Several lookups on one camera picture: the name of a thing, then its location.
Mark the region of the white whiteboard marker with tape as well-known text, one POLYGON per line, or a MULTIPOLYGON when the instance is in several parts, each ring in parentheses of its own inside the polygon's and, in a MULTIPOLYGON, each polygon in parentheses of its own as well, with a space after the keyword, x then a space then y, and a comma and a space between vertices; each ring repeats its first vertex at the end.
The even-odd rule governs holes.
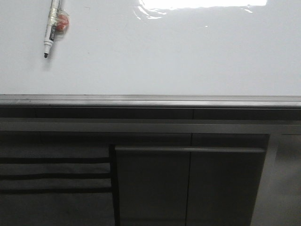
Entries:
POLYGON ((44 36, 44 58, 47 58, 55 41, 56 33, 64 33, 70 24, 68 13, 62 8, 62 0, 52 0, 44 36))

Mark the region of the grey cabinet with doors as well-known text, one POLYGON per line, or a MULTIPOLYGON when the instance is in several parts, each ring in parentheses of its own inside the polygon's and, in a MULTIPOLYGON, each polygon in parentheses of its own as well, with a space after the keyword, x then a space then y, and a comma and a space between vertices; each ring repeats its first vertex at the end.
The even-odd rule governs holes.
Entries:
POLYGON ((190 144, 119 145, 123 226, 248 226, 267 134, 194 134, 190 144))

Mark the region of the grey drawer unit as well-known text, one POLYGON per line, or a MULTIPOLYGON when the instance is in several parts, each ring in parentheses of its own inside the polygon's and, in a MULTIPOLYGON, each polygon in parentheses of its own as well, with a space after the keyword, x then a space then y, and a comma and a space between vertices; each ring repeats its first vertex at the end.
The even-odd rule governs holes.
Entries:
POLYGON ((3 226, 118 226, 115 151, 84 138, 0 135, 3 226))

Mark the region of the white whiteboard with aluminium frame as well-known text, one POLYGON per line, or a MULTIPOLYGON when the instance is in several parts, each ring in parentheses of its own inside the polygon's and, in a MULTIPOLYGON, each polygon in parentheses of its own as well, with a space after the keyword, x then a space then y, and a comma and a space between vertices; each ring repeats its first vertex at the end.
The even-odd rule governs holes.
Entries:
POLYGON ((300 108, 298 0, 0 3, 0 103, 8 106, 300 108))

